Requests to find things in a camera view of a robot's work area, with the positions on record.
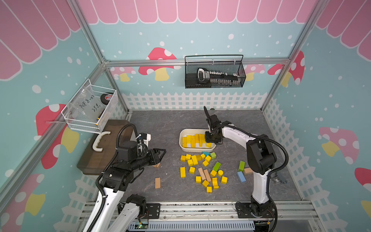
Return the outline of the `yellow plank block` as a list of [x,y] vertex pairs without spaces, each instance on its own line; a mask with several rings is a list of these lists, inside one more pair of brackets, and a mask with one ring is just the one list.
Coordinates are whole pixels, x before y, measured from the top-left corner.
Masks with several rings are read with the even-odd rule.
[[191,135],[186,136],[186,142],[187,144],[191,144]]

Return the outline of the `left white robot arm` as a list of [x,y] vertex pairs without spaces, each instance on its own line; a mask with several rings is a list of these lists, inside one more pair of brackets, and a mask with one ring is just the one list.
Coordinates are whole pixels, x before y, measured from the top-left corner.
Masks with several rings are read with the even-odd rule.
[[98,198],[84,227],[85,232],[125,232],[134,220],[148,223],[159,218],[159,204],[147,204],[144,196],[133,194],[121,199],[128,186],[137,179],[135,172],[160,164],[165,149],[149,149],[151,137],[138,133],[135,125],[121,128],[116,138],[115,154],[95,181]]

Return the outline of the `thin yellow stick block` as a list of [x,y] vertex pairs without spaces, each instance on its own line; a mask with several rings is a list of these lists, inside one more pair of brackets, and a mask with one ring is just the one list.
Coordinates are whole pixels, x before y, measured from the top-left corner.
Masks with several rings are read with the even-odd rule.
[[199,134],[199,145],[200,145],[200,147],[202,147],[202,145],[203,145],[203,135],[202,134]]

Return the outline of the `long yellow block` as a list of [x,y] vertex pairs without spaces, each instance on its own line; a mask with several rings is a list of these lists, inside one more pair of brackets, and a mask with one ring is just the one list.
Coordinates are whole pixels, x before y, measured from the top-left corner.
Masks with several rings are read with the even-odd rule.
[[187,148],[187,137],[182,138],[182,147]]
[[191,147],[192,148],[196,147],[196,136],[195,135],[191,136]]

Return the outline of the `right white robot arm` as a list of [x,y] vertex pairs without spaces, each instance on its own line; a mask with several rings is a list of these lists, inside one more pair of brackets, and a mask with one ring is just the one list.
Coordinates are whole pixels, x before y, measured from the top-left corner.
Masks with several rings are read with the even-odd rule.
[[272,220],[261,225],[265,232],[273,232],[278,222],[278,211],[270,195],[270,180],[272,174],[287,166],[288,152],[267,135],[255,135],[234,126],[229,121],[221,122],[216,115],[209,115],[206,106],[203,109],[209,128],[205,133],[206,142],[221,145],[223,139],[227,138],[246,149],[247,163],[253,171],[254,187],[249,206],[238,202],[235,204],[237,212],[248,212],[257,219],[264,217],[268,212]]

